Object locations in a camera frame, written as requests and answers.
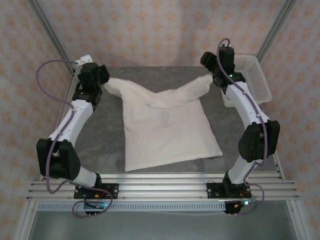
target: gray mat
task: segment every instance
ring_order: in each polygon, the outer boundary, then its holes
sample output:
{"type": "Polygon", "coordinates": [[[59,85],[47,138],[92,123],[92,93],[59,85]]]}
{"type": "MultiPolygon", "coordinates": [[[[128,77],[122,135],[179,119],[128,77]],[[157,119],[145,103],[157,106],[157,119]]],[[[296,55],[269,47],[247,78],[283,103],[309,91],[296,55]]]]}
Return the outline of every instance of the gray mat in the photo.
{"type": "MultiPolygon", "coordinates": [[[[208,74],[203,67],[109,67],[112,77],[131,80],[153,92],[178,87],[208,74]]],[[[225,107],[220,89],[211,85],[208,94],[200,98],[204,113],[223,152],[221,157],[196,159],[131,172],[210,172],[228,171],[236,162],[238,141],[244,126],[234,107],[225,107]]],[[[75,150],[86,169],[98,173],[125,172],[125,133],[122,117],[122,100],[103,88],[101,101],[80,132],[75,150]]],[[[269,157],[257,171],[275,171],[276,165],[269,157]]]]}

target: white plastic basket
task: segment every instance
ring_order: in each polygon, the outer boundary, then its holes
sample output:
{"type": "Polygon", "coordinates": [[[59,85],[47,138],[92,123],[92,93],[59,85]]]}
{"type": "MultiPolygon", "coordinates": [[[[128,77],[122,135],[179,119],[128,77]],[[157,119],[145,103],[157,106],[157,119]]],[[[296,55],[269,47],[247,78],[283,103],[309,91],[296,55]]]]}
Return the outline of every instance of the white plastic basket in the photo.
{"type": "MultiPolygon", "coordinates": [[[[234,71],[242,73],[244,76],[250,93],[256,103],[259,105],[270,102],[272,99],[271,91],[258,59],[251,55],[235,55],[234,65],[234,71]]],[[[226,107],[235,106],[222,91],[221,94],[226,107]]]]}

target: white cloth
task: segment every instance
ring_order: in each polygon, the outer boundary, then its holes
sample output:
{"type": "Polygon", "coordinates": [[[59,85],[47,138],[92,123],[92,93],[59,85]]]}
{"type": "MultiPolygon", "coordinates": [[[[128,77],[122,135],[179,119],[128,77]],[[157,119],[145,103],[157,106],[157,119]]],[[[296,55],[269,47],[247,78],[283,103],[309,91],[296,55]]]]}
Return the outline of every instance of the white cloth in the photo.
{"type": "Polygon", "coordinates": [[[208,74],[158,93],[118,78],[104,84],[122,98],[126,172],[222,156],[199,100],[212,81],[208,74]]]}

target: cable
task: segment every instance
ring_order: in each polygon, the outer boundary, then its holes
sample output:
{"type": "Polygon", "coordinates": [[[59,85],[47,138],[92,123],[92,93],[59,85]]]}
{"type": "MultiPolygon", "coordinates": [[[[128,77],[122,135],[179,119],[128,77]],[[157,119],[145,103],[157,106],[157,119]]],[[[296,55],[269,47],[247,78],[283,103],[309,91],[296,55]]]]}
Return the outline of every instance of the cable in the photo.
{"type": "MultiPolygon", "coordinates": [[[[48,156],[47,156],[47,159],[46,159],[46,165],[45,165],[45,183],[46,183],[46,189],[48,190],[48,192],[50,194],[55,194],[57,191],[59,191],[59,189],[67,182],[69,182],[69,184],[72,184],[72,185],[75,185],[79,188],[85,188],[85,189],[89,189],[89,190],[94,190],[94,191],[100,191],[100,192],[103,192],[104,194],[108,194],[110,196],[110,203],[109,205],[104,209],[102,210],[101,212],[99,213],[95,213],[95,216],[97,215],[100,215],[100,214],[103,214],[107,211],[107,209],[110,208],[112,202],[113,202],[113,197],[111,195],[110,192],[108,192],[107,190],[104,190],[104,189],[99,189],[99,188],[95,188],[95,187],[88,187],[88,186],[83,186],[83,185],[79,185],[79,184],[76,184],[74,182],[70,182],[69,180],[64,180],[62,183],[59,184],[59,186],[55,189],[55,190],[52,190],[51,187],[50,187],[50,177],[49,177],[49,167],[50,167],[50,160],[51,160],[51,156],[52,156],[52,153],[54,151],[54,148],[55,148],[55,145],[59,139],[60,136],[63,136],[64,134],[64,130],[68,127],[69,123],[72,121],[74,115],[75,115],[75,108],[74,106],[67,102],[66,100],[64,99],[60,99],[60,98],[57,98],[51,94],[49,94],[43,87],[42,85],[40,84],[40,81],[39,81],[39,72],[40,70],[47,64],[49,63],[70,63],[70,64],[78,64],[76,61],[68,61],[68,60],[61,60],[61,59],[54,59],[54,60],[48,60],[48,61],[45,61],[44,63],[42,63],[38,69],[36,70],[36,73],[35,73],[35,80],[36,80],[36,83],[39,87],[39,89],[45,94],[47,95],[49,98],[53,99],[53,100],[56,100],[58,102],[61,102],[63,104],[67,104],[68,106],[70,106],[71,108],[71,115],[69,117],[69,119],[66,121],[66,123],[63,125],[63,127],[60,129],[59,133],[56,135],[56,137],[54,138],[51,146],[50,146],[50,149],[49,149],[49,153],[48,153],[48,156]]],[[[80,218],[80,219],[84,219],[84,218],[89,218],[91,215],[84,215],[84,216],[80,216],[78,214],[76,214],[75,212],[75,207],[78,203],[91,203],[91,204],[99,204],[98,201],[91,201],[91,200],[80,200],[80,201],[77,201],[73,207],[72,207],[72,214],[77,217],[77,218],[80,218]]]]}
{"type": "Polygon", "coordinates": [[[261,125],[262,125],[262,129],[263,129],[263,135],[264,135],[264,152],[263,152],[263,160],[262,160],[262,163],[258,163],[258,162],[254,162],[254,164],[252,165],[252,167],[249,169],[249,171],[246,173],[246,175],[244,176],[243,178],[243,183],[244,185],[246,186],[256,186],[258,188],[261,189],[261,192],[262,192],[262,198],[261,198],[261,202],[260,204],[255,207],[254,209],[252,209],[251,211],[248,211],[248,212],[244,212],[244,213],[238,213],[238,215],[247,215],[247,214],[250,214],[250,213],[253,213],[255,212],[263,203],[263,201],[265,200],[265,191],[263,190],[263,188],[256,184],[256,183],[247,183],[247,178],[248,176],[252,173],[252,171],[255,169],[256,166],[264,166],[266,164],[266,159],[267,159],[267,154],[268,154],[268,136],[267,136],[267,128],[266,128],[266,125],[265,125],[265,122],[263,121],[260,113],[259,113],[259,110],[257,109],[256,107],[256,104],[255,104],[255,101],[246,93],[246,91],[240,87],[227,73],[226,71],[224,70],[224,68],[222,67],[222,64],[221,64],[221,61],[220,61],[220,56],[219,56],[219,52],[220,52],[220,47],[221,47],[221,44],[224,42],[224,41],[227,41],[228,44],[227,46],[230,45],[230,39],[229,38],[223,38],[219,44],[218,44],[218,47],[217,47],[217,50],[216,50],[216,59],[217,59],[217,63],[219,65],[219,68],[220,70],[222,71],[223,75],[233,84],[235,85],[241,92],[243,95],[246,96],[246,98],[249,100],[249,102],[251,103],[254,111],[255,111],[255,114],[256,116],[258,117],[258,119],[260,120],[261,122],[261,125]]]}

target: wall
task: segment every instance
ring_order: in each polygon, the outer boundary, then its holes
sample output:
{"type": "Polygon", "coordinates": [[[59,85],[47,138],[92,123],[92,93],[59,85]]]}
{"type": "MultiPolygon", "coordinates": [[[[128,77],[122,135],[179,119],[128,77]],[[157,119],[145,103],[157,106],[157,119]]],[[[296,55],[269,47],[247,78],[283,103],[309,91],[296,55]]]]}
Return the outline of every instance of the wall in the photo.
{"type": "MultiPolygon", "coordinates": [[[[0,239],[10,240],[30,182],[39,177],[36,143],[54,129],[61,105],[38,90],[35,72],[59,58],[25,0],[0,4],[0,239]]],[[[46,89],[63,97],[69,74],[53,63],[40,74],[46,89]]]]}
{"type": "Polygon", "coordinates": [[[262,63],[281,125],[277,152],[285,176],[299,181],[308,222],[320,236],[320,4],[298,0],[262,63]]]}
{"type": "Polygon", "coordinates": [[[224,37],[257,54],[284,0],[40,0],[70,59],[195,66],[224,37]]]}

